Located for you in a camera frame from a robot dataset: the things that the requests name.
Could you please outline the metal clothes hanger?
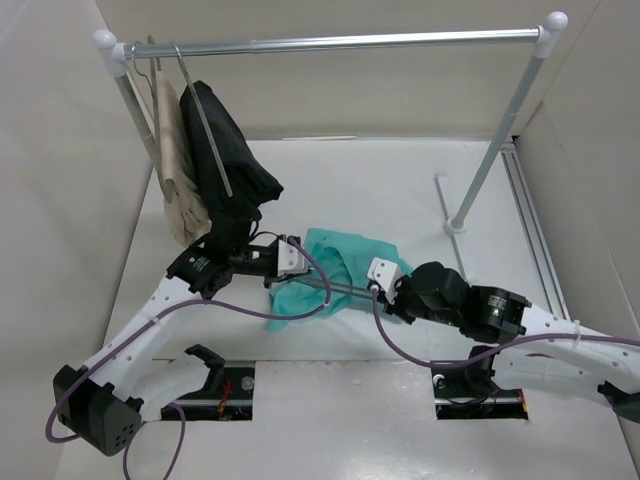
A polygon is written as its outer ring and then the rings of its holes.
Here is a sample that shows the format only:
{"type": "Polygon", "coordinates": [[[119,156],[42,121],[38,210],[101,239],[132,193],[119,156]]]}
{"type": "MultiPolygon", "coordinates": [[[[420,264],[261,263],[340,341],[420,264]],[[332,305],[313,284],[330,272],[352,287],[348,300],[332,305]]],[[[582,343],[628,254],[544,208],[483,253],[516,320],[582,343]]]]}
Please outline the metal clothes hanger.
{"type": "Polygon", "coordinates": [[[325,289],[326,287],[329,287],[333,294],[340,294],[354,298],[369,299],[372,296],[371,292],[365,287],[358,287],[349,283],[336,282],[333,280],[325,282],[321,275],[315,270],[287,275],[285,280],[318,289],[325,289]]]}

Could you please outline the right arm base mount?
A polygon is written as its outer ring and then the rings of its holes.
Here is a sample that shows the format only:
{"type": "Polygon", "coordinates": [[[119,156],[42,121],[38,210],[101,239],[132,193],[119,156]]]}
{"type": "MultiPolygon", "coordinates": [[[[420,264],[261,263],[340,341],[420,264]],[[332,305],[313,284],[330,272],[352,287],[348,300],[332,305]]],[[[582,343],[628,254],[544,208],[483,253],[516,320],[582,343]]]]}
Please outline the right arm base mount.
{"type": "Polygon", "coordinates": [[[466,367],[435,369],[432,384],[438,420],[528,420],[523,392],[505,390],[493,381],[494,357],[466,367]]]}

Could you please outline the beige hanging garment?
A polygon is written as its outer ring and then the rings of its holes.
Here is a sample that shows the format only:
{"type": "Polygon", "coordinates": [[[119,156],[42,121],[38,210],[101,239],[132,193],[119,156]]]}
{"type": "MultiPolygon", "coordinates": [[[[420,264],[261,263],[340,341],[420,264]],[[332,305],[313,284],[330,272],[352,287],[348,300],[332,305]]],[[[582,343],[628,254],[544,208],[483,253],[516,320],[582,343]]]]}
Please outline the beige hanging garment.
{"type": "Polygon", "coordinates": [[[210,231],[211,220],[197,192],[176,91],[161,71],[156,73],[156,86],[164,212],[174,238],[187,247],[210,231]]]}

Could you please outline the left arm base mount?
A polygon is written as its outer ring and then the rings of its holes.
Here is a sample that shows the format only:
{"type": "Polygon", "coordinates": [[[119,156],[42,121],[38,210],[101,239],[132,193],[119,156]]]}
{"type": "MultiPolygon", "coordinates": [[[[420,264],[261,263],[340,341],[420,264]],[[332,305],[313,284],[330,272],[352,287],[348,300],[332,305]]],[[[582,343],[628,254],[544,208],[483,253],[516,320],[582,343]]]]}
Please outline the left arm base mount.
{"type": "Polygon", "coordinates": [[[187,421],[251,421],[256,380],[256,363],[227,362],[212,350],[194,345],[185,350],[209,369],[204,385],[174,401],[187,421]]]}

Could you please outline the metal hanger with beige garment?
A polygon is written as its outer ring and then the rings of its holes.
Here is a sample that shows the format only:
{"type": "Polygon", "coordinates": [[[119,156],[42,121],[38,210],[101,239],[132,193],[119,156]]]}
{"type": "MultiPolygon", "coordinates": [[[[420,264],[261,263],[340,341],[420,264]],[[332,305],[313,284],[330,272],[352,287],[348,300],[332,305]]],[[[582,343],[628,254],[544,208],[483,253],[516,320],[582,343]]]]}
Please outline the metal hanger with beige garment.
{"type": "Polygon", "coordinates": [[[158,104],[158,89],[157,89],[157,72],[161,69],[161,62],[157,58],[149,59],[150,73],[148,75],[142,73],[136,63],[137,50],[143,45],[141,41],[136,41],[132,46],[132,63],[135,72],[143,77],[149,87],[151,94],[151,106],[152,106],[152,153],[151,161],[158,179],[159,187],[163,198],[166,202],[170,203],[170,192],[167,188],[166,181],[164,179],[162,171],[162,155],[161,155],[161,143],[160,143],[160,123],[159,123],[159,104],[158,104]]]}

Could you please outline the white and chrome clothes rack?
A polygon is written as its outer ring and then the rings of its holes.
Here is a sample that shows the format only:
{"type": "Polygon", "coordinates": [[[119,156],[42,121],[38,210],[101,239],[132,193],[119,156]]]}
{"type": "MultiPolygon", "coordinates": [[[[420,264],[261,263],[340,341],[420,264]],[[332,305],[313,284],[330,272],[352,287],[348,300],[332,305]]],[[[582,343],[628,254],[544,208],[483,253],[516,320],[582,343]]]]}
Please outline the white and chrome clothes rack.
{"type": "MultiPolygon", "coordinates": [[[[533,53],[519,80],[504,114],[498,124],[486,153],[478,167],[466,194],[459,205],[452,202],[452,192],[448,177],[436,176],[436,185],[445,215],[443,229],[451,238],[458,266],[462,276],[473,277],[472,257],[465,238],[465,220],[476,200],[488,173],[496,160],[519,111],[536,80],[545,60],[551,55],[569,19],[566,13],[550,13],[544,22],[532,28],[492,29],[475,31],[441,31],[401,34],[369,34],[310,38],[245,40],[236,43],[190,43],[177,44],[186,57],[226,56],[244,54],[269,54],[288,52],[356,50],[367,48],[422,47],[443,45],[507,44],[531,43],[533,53]]],[[[146,117],[128,77],[128,67],[132,63],[132,46],[122,43],[109,30],[97,30],[92,36],[109,74],[114,78],[120,94],[134,121],[148,156],[152,153],[152,116],[146,117]]],[[[143,44],[137,50],[137,59],[174,58],[176,54],[171,44],[143,44]]]]}

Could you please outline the black hanging garment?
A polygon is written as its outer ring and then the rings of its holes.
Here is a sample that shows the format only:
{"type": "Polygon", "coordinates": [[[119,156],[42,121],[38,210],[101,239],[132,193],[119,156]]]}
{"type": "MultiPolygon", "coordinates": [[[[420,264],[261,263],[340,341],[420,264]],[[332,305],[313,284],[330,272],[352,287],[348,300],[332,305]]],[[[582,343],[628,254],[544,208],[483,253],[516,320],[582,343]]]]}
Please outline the black hanging garment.
{"type": "Polygon", "coordinates": [[[197,192],[212,223],[212,242],[227,251],[237,250],[248,243],[252,223],[262,218],[259,207],[278,200],[283,186],[256,160],[240,128],[212,88],[202,81],[195,82],[194,88],[232,189],[228,195],[195,100],[186,89],[179,105],[197,192]]]}

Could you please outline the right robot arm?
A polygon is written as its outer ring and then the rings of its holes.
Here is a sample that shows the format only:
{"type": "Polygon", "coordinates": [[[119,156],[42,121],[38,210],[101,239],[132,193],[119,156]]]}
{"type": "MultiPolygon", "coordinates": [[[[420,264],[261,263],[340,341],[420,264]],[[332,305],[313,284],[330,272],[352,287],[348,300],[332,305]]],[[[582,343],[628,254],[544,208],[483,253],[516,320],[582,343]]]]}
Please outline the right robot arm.
{"type": "Polygon", "coordinates": [[[408,324],[417,319],[453,327],[475,341],[465,360],[422,360],[387,333],[402,358],[438,374],[452,388],[484,396],[494,389],[536,389],[608,406],[639,420],[639,342],[559,318],[526,297],[499,287],[471,285],[439,262],[405,274],[376,258],[367,272],[373,312],[408,324]]]}

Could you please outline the teal t shirt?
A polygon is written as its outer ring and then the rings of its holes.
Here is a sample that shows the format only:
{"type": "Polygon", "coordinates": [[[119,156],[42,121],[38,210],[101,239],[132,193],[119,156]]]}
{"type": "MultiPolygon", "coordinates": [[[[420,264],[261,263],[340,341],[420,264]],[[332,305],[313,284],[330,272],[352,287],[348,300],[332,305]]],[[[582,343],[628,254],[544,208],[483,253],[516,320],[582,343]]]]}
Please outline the teal t shirt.
{"type": "MultiPolygon", "coordinates": [[[[396,263],[405,274],[413,271],[395,245],[360,234],[311,228],[303,247],[330,281],[353,287],[368,285],[367,271],[374,258],[396,263]]],[[[286,282],[270,292],[271,313],[278,317],[305,314],[320,306],[325,298],[322,286],[286,282]]]]}

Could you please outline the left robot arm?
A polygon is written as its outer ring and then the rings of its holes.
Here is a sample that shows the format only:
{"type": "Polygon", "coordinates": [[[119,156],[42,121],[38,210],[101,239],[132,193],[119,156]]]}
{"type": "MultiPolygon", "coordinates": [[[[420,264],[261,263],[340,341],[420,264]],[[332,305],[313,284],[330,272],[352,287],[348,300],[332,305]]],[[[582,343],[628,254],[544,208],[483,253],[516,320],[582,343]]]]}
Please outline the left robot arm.
{"type": "Polygon", "coordinates": [[[222,387],[225,361],[200,344],[161,371],[148,367],[186,319],[189,307],[216,305],[216,294],[240,276],[267,285],[306,272],[299,238],[278,235],[267,245],[222,246],[207,234],[167,268],[151,297],[126,326],[79,368],[54,376],[55,405],[45,426],[53,444],[82,439],[105,456],[130,445],[140,427],[192,393],[212,396],[222,387]]]}

